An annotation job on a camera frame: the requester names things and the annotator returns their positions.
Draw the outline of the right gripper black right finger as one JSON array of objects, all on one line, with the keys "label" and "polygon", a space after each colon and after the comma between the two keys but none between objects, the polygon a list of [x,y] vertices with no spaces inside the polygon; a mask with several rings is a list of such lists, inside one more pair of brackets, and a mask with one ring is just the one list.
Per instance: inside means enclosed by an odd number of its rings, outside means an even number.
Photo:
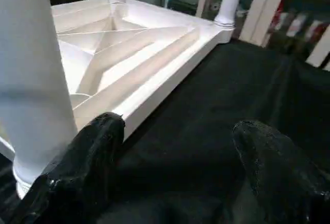
[{"label": "right gripper black right finger", "polygon": [[267,223],[329,223],[329,180],[291,138],[255,120],[232,134]]}]

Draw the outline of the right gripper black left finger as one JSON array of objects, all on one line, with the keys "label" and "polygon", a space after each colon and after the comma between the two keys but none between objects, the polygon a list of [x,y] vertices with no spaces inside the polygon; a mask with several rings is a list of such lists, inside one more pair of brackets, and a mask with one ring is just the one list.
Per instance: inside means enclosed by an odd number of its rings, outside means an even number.
[{"label": "right gripper black left finger", "polygon": [[20,223],[96,223],[114,190],[125,121],[106,112],[84,126],[34,181]]}]

